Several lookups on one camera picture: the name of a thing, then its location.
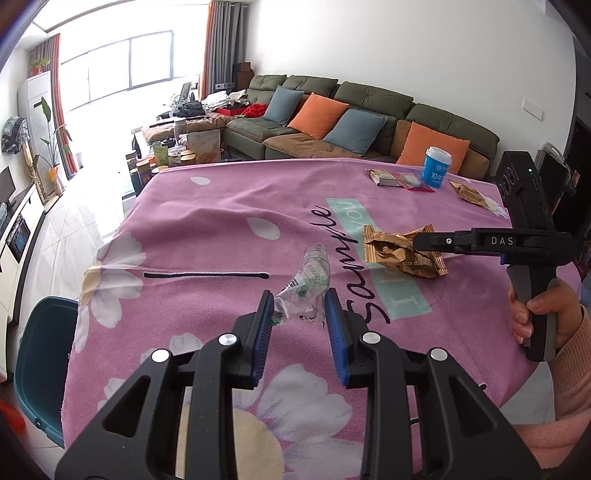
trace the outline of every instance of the blue cup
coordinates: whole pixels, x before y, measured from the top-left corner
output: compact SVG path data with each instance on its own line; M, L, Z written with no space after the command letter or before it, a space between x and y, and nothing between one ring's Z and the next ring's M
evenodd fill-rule
M441 187L443 179L452 164L452 156L445 150L429 147L425 156L421 178L431 187Z

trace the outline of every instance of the silver screw head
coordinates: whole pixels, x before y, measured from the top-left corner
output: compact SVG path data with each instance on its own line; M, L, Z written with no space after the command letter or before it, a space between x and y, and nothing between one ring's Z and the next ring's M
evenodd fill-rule
M220 342L220 344L225 346L234 345L234 343L236 343L237 340L238 337L236 337L236 335L234 335L233 333L224 333L223 335L220 335L220 338L217 339L217 341Z
M447 359L447 352L443 348L434 348L431 350L431 358L438 362L443 362Z
M156 350L155 352L152 353L152 360L154 362L160 364L160 363L168 360L169 356L170 356L170 352L168 350L164 350L163 348L161 348L160 350Z
M370 344L378 343L381 339L379 333L375 333L375 332L366 332L363 334L363 336L361 338L365 343L370 343Z

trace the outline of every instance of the table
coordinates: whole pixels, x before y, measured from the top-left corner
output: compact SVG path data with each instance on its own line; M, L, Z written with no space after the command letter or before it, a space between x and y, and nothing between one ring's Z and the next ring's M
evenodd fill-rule
M427 280L366 264L360 240L364 224L404 233L428 223L454 231L506 228L510 221L458 198L446 181L435 193L377 187L365 169L384 167L419 174L342 158L211 164L157 175L86 276L63 405L66 446L154 349L190 351L228 331L256 309L263 290L278 293L287 285L304 249L316 242L326 246L341 302L372 330L404 349L446 348L503 405L536 364L513 340L509 280L499 259L446 255L449 275ZM494 185L449 177L501 204ZM270 278L153 275L187 272ZM573 265L559 274L579 287ZM322 322L276 327L259 387L234 395L238 443L254 445L255 436L258 445L256 452L238 448L241 479L282 478L284 471L295 478L357 475L365 401L364 391L339 385Z

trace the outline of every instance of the white wall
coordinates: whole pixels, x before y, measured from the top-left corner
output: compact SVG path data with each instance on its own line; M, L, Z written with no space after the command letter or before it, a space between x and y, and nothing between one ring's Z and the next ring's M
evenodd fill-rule
M532 0L257 0L246 52L257 74L366 83L464 116L501 138L497 161L566 146L572 35Z
M0 72L0 129L9 116L18 115L17 91L27 78L28 55L25 50L16 48ZM19 193L31 185L31 178L22 153L17 155L0 153L0 171L8 166Z

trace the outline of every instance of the throw pillow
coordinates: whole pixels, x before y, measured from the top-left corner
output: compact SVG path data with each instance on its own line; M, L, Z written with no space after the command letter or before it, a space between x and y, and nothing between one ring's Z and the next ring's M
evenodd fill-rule
M404 150L404 144L410 132L412 122L408 120L398 120L396 122L396 130L394 130L394 139L392 140L392 148L390 148L390 156L396 158L396 160L402 154Z
M363 156L385 124L384 116L350 108L324 141Z
M277 87L263 118L278 123L282 127L286 126L298 103L300 103L302 95L304 95L304 92Z
M428 148L437 147L452 156L452 164L449 165L448 171L458 173L469 146L469 140L450 137L413 122L397 164L422 167L425 163L425 153Z
M347 108L349 108L347 103L312 93L288 127L322 140L333 129Z

